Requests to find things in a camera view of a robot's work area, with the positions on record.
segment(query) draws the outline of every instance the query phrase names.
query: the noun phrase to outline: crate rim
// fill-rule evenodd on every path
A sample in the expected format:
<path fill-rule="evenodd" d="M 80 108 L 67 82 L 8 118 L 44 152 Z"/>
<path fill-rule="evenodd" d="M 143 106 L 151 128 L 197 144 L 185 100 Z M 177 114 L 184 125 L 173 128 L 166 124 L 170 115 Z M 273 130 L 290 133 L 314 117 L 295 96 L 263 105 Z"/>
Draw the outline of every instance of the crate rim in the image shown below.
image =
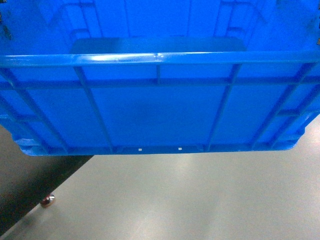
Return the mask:
<path fill-rule="evenodd" d="M 119 54 L 0 55 L 0 68 L 56 68 L 96 65 L 201 65 L 319 63 L 320 50 L 160 52 Z"/>

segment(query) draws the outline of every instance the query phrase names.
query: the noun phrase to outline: metal foot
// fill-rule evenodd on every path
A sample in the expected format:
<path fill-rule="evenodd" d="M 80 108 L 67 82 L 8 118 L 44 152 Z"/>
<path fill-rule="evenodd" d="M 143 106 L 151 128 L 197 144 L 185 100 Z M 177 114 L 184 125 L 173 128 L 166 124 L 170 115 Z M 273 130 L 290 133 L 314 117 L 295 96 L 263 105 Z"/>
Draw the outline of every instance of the metal foot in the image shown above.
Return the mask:
<path fill-rule="evenodd" d="M 55 198 L 55 195 L 53 195 L 52 193 L 49 194 L 48 196 L 46 196 L 46 198 L 44 198 L 40 204 L 41 204 L 41 207 L 43 208 L 47 208 L 47 207 L 50 207 L 52 204 L 54 204 L 56 201 L 56 198 Z"/>

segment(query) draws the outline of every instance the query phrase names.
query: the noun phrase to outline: blue plastic crate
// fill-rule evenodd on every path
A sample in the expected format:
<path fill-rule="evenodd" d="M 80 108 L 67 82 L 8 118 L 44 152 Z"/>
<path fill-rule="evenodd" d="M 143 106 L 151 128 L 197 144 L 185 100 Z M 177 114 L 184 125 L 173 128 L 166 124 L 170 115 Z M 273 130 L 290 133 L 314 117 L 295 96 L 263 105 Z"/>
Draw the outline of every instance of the blue plastic crate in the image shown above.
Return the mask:
<path fill-rule="evenodd" d="M 7 0 L 0 124 L 29 155 L 290 149 L 320 113 L 318 5 Z"/>

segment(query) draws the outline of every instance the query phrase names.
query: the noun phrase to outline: plastic crate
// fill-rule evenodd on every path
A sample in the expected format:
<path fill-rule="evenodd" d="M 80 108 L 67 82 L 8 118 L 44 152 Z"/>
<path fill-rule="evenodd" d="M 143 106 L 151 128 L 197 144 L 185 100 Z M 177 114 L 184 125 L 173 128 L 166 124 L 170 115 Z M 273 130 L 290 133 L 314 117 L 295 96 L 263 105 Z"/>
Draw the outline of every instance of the plastic crate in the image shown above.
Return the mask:
<path fill-rule="evenodd" d="M 290 149 L 320 113 L 318 5 L 7 0 L 0 124 L 29 155 Z"/>

